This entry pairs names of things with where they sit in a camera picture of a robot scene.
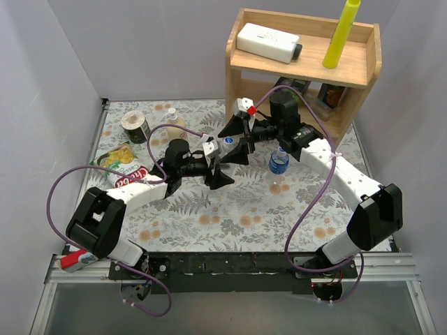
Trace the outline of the clear plastic bottle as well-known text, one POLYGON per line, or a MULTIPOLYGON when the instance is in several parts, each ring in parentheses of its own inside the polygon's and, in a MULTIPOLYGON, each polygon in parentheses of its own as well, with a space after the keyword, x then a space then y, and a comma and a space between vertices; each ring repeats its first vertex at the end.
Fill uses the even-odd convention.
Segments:
POLYGON ((238 142, 234 137, 231 137, 234 139, 234 143, 233 144, 225 144, 224 143, 224 138, 221 138, 220 140, 220 146, 221 146, 221 154, 219 155, 219 165, 221 170, 223 171, 223 173, 227 174, 228 176, 232 176, 233 175, 233 171, 235 169, 235 164, 233 163, 224 163, 223 162, 223 158, 226 154, 228 154, 229 152, 231 152, 234 148, 236 148, 238 142))

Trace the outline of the blue label water bottle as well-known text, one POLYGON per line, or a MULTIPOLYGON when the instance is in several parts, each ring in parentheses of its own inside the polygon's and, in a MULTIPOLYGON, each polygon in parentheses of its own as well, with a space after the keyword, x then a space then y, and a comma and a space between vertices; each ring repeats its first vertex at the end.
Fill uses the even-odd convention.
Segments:
POLYGON ((270 184, 280 184, 289 164, 289 155, 281 154, 275 149, 268 162, 268 181, 270 184))

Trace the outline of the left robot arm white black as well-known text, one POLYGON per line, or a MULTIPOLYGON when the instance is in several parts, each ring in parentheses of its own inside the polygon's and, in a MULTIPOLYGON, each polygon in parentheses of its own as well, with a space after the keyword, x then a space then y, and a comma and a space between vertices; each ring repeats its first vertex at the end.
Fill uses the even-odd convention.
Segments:
POLYGON ((120 237, 125 215, 171 196, 184 177, 202 177, 211 190, 233 184, 234 180, 221 171, 220 153, 221 145, 212 137, 195 152, 190 152, 186 140, 171 140, 165 156, 140 182, 126 182, 106 191, 97 187, 87 190, 66 228, 66 236, 99 259, 123 263, 131 278, 143 278, 149 269, 148 261, 142 258, 143 248, 120 237))

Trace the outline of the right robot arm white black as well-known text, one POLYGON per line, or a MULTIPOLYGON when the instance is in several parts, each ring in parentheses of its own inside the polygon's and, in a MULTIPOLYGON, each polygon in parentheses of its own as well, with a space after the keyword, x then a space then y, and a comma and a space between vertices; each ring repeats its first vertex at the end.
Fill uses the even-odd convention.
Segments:
POLYGON ((285 91, 271 91, 270 116, 259 121, 252 100, 235 101, 233 115, 219 137, 239 135, 238 145, 222 161, 247 165, 257 142, 277 140, 298 162, 316 171, 346 200, 353 215, 343 233, 322 245, 296 269, 332 277, 361 251, 370 251, 403 226, 402 192, 394 184, 374 181, 335 151, 331 139, 303 123, 298 102, 285 91))

